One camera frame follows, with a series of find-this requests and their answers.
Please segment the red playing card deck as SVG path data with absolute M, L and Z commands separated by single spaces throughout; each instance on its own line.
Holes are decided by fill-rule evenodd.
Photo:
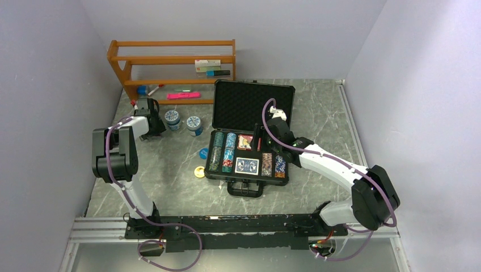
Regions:
M 239 150 L 252 150 L 251 142 L 253 140 L 252 135 L 240 134 L 238 135 L 238 149 Z

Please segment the pink white chip stack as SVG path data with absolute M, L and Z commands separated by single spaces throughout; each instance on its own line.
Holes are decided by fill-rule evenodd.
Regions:
M 263 153 L 262 154 L 262 162 L 261 162 L 261 175 L 264 177 L 271 177 L 272 176 L 272 162 L 273 156 L 272 153 Z

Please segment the blue playing card deck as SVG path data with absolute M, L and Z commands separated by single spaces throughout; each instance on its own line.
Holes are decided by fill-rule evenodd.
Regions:
M 259 159 L 236 158 L 234 172 L 257 176 L 259 174 Z

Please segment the light blue poker chip stack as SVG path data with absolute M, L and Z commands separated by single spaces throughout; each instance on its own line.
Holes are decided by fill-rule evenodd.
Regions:
M 227 150 L 234 150 L 234 149 L 235 149 L 236 140 L 237 140 L 237 135 L 236 135 L 235 133 L 227 133 L 226 143 L 225 143 L 225 149 L 227 149 Z

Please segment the teal green poker chip stack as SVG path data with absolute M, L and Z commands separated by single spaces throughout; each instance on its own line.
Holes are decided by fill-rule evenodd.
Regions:
M 224 136 L 225 136 L 225 135 L 224 135 L 223 132 L 220 132 L 220 131 L 216 132 L 216 133 L 214 134 L 213 146 L 214 146 L 214 147 L 220 147 L 220 148 L 222 148 L 222 146 L 223 146 L 223 141 L 224 141 Z

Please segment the blue round dealer chip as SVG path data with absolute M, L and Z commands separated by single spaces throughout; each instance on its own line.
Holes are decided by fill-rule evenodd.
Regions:
M 199 151 L 199 157 L 201 159 L 207 159 L 208 158 L 208 153 L 209 153 L 209 150 L 207 148 L 202 148 L 200 151 Z

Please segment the yellow dealer button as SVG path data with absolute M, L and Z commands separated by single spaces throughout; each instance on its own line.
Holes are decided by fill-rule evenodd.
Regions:
M 204 169 L 205 168 L 203 166 L 196 167 L 194 170 L 195 177 L 197 177 L 198 179 L 204 178 L 205 177 Z

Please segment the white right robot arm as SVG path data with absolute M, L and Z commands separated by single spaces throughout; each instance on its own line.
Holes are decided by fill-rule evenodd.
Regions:
M 315 233 L 326 235 L 341 224 L 358 223 L 370 231 L 397 225 L 394 211 L 400 199 L 384 168 L 351 163 L 310 139 L 295 137 L 280 117 L 255 124 L 254 142 L 258 141 L 287 163 L 319 173 L 350 193 L 345 201 L 327 201 L 316 209 L 311 221 Z

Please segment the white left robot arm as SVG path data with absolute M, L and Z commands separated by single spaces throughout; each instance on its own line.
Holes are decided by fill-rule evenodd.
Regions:
M 94 176 L 110 184 L 123 199 L 129 210 L 127 227 L 148 238 L 161 233 L 162 222 L 157 207 L 137 177 L 136 140 L 159 136 L 165 130 L 158 102 L 143 97 L 137 100 L 133 115 L 123 117 L 111 127 L 92 132 Z

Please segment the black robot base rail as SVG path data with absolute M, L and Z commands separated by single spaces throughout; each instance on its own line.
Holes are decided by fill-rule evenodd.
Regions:
M 162 216 L 162 226 L 128 219 L 127 240 L 162 239 L 169 253 L 185 250 L 276 248 L 308 249 L 327 236 L 345 237 L 342 225 L 330 227 L 314 214 Z

